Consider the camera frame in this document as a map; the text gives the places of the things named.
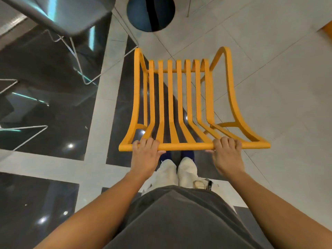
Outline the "person's left hand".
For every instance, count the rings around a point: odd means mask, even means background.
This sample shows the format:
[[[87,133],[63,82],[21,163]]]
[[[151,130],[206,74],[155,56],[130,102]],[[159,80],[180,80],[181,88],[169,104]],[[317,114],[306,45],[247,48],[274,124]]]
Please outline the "person's left hand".
[[[160,156],[156,156],[160,141],[154,140],[152,150],[145,149],[145,138],[140,140],[139,150],[132,152],[130,173],[140,180],[149,179],[155,171]]]

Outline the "person's right hand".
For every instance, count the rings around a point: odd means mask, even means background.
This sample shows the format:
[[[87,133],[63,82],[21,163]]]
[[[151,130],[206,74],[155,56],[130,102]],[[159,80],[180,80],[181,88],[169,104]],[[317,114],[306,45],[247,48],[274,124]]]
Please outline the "person's right hand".
[[[213,140],[213,162],[220,174],[231,180],[234,176],[245,173],[241,151],[235,149],[235,139],[229,138],[229,149],[223,149],[220,139]]]

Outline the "yellow slatted metal chair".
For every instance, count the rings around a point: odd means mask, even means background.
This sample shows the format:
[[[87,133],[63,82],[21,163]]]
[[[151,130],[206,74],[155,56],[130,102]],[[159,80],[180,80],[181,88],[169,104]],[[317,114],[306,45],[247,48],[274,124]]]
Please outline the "yellow slatted metal chair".
[[[214,120],[213,70],[220,58],[225,59],[227,94],[234,121],[216,123]],[[156,139],[159,150],[208,150],[213,148],[212,139],[221,134],[239,140],[243,149],[269,149],[271,144],[257,135],[243,119],[234,89],[232,55],[229,47],[222,46],[211,64],[186,59],[145,63],[140,48],[134,51],[133,109],[129,128],[118,146],[120,152],[133,151],[133,140],[137,130],[143,130],[143,138],[152,136],[156,127],[155,75],[158,75],[159,125]]]

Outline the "person's left forearm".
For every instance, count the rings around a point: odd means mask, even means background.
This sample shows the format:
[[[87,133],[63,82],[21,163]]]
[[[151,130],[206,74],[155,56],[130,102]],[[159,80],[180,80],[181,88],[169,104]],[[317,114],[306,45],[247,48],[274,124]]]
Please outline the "person's left forearm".
[[[114,237],[129,206],[151,173],[128,172],[58,226],[34,249],[102,249]]]

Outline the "person's right forearm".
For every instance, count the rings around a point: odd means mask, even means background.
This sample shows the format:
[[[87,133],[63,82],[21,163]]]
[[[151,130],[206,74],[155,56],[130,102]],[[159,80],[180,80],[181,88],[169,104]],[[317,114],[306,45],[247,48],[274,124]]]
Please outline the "person's right forearm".
[[[227,175],[270,243],[278,249],[332,249],[332,231],[257,183],[244,171]]]

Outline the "dark blue shoe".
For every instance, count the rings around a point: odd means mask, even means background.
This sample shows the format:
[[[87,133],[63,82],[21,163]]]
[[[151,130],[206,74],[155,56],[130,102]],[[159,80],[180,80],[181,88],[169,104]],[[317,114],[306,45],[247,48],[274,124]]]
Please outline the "dark blue shoe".
[[[193,150],[182,150],[180,154],[181,154],[181,160],[183,160],[184,158],[189,158],[193,162],[195,162],[195,155]]]
[[[164,154],[162,154],[159,158],[159,164],[164,162],[165,160],[172,160],[172,153],[171,151],[166,151]]]

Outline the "white trousers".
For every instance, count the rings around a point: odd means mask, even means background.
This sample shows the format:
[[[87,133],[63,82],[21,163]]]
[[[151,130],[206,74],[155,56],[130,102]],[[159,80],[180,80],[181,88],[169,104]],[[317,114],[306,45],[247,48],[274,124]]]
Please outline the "white trousers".
[[[193,181],[203,179],[197,175],[197,166],[189,158],[184,158],[178,167],[171,160],[165,160],[156,171],[154,181],[142,195],[166,186],[193,188]]]

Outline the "grey shirt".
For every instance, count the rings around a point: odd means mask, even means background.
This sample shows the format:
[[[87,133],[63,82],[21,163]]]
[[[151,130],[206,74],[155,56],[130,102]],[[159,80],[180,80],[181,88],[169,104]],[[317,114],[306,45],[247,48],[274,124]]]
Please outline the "grey shirt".
[[[216,193],[156,188],[133,201],[103,249],[263,249]]]

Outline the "round dark blue stool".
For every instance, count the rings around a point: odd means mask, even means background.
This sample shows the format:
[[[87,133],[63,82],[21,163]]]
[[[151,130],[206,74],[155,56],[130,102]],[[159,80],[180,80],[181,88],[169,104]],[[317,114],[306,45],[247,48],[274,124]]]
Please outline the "round dark blue stool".
[[[174,0],[129,0],[129,22],[143,32],[157,32],[166,28],[175,15]]]

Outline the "orange furniture edge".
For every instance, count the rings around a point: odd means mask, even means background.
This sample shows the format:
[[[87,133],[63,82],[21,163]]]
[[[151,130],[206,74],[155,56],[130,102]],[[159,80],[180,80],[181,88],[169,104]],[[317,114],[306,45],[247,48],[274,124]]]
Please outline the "orange furniture edge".
[[[332,40],[332,20],[324,25],[321,30]]]

